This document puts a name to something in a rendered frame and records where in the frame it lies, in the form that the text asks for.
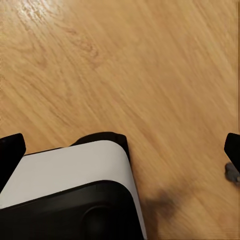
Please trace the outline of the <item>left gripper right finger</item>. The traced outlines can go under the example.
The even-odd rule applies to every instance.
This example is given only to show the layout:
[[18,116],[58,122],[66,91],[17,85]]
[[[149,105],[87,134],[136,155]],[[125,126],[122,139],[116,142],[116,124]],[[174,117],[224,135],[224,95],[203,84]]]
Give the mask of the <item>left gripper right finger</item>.
[[234,164],[240,173],[240,135],[235,133],[228,133],[224,151],[228,155],[231,162]]

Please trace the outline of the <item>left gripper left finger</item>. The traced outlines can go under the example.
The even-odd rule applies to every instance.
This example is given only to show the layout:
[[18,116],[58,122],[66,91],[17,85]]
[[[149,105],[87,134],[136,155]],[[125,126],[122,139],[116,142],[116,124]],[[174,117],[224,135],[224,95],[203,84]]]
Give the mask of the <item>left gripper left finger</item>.
[[26,152],[21,133],[0,138],[0,193]]

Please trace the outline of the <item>swivel chair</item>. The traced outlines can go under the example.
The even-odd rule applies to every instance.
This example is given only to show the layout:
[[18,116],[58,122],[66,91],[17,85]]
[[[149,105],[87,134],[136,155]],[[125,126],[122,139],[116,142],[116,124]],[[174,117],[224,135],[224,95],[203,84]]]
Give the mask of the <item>swivel chair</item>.
[[228,170],[227,176],[229,180],[234,182],[240,182],[240,173],[235,167],[235,165],[232,162],[230,162],[226,165],[226,167]]

